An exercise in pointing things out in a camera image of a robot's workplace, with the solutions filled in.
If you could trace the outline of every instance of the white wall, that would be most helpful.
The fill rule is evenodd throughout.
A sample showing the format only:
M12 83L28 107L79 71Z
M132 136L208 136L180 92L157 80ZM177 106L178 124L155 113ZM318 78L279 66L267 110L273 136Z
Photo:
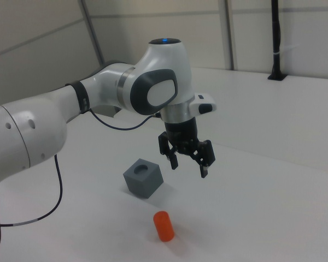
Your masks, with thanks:
M148 42L167 37L185 44L193 67L231 67L224 1L87 0L86 4L106 61L135 64Z
M270 73L271 0L229 0L235 70ZM281 70L328 78L328 0L279 0Z
M76 0L0 0L0 105L99 66Z

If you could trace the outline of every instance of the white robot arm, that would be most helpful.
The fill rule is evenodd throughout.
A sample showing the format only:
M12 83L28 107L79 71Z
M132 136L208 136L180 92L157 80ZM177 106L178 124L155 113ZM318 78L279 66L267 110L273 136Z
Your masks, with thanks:
M160 112L166 126L159 136L160 153L173 169L176 152L194 159L202 177L215 161L211 142L198 140L195 122L196 116L214 111L215 102L194 93L184 45L165 38L151 41L136 65L109 62L86 79L0 106L0 181L55 155L66 141L66 124L98 105L142 115Z

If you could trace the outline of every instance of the white table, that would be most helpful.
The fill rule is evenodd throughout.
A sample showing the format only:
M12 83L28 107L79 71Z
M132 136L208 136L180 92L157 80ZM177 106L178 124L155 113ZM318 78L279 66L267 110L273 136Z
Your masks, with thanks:
M3 228L0 262L328 261L328 172L214 144L216 161L202 179L186 156L170 169L161 132L111 130L90 113L69 123L58 154L61 205L42 221ZM164 178L148 200L122 176L138 158L159 164ZM0 183L1 222L41 216L57 199L50 159ZM168 243L153 225L159 210L176 233Z
M328 79L192 68L196 92L217 111L197 117L198 136L266 157L328 171ZM120 111L115 118L140 122ZM147 125L162 129L155 120Z

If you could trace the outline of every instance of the black cable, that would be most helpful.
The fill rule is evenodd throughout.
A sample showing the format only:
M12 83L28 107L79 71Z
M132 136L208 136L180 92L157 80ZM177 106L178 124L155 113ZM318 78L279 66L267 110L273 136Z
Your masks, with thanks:
M55 164L56 164L56 170L57 170L58 180L60 182L60 197L59 197L58 202L55 205L55 207L49 213L47 213L47 214L45 214L45 215L43 215L43 216L41 216L39 218L36 218L36 219L33 219L33 220L29 220L29 221L25 221L25 222L21 222L21 223L15 223L15 224L1 224L0 225L1 227L16 227L18 225L26 225L26 224L34 223L36 221L42 220L43 218L51 215L58 208L58 206L60 205L60 202L62 200L63 187L62 187L62 178L61 178L61 173L60 173L60 167L59 167L58 161L57 161L57 155L55 155Z
M159 113L156 113L155 115L151 115L149 117L147 117L144 121L142 121L142 123L138 124L137 126L134 126L134 127L130 127L130 128L120 128L120 127L113 127L105 122L103 122L101 119L99 119L98 116L96 116L96 114L93 112L92 109L90 109L90 112L92 113L92 115L97 119L99 120L102 124L104 124L105 126L109 127L109 128L113 128L115 130L120 130L120 131L128 131L128 130L134 130L140 126L142 126L145 122L147 122L149 119L151 119L152 117L160 117L160 114Z

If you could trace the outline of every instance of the hole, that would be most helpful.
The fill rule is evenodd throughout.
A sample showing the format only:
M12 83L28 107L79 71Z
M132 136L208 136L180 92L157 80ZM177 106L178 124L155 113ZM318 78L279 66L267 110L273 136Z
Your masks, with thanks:
M28 124L29 124L29 126L30 126L31 128L35 129L35 123L34 123L33 120L29 119L29 120L28 120Z
M148 170L148 167L146 165L139 165L135 168L134 173L136 175L142 175L142 174L146 173L147 170Z

